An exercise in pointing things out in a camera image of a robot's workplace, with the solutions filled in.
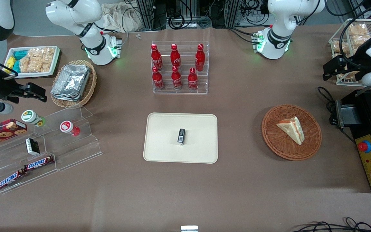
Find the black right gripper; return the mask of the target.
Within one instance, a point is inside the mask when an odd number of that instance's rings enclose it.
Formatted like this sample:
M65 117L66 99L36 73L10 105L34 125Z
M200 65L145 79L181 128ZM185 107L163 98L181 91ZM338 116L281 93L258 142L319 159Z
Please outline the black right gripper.
M19 97L37 99L46 103L46 90L34 83L20 85L15 81L16 75L0 77L0 100L19 103Z

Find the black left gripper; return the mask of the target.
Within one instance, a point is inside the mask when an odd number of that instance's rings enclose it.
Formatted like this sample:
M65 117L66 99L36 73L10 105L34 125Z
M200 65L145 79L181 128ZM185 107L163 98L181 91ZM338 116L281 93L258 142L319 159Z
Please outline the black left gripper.
M371 72L371 56L366 52L371 48L371 41L365 41L361 44L354 55L348 57L341 52L342 47L338 46L339 52L323 65L323 80L328 81L333 76L344 75L355 72L356 78L362 78L365 74Z

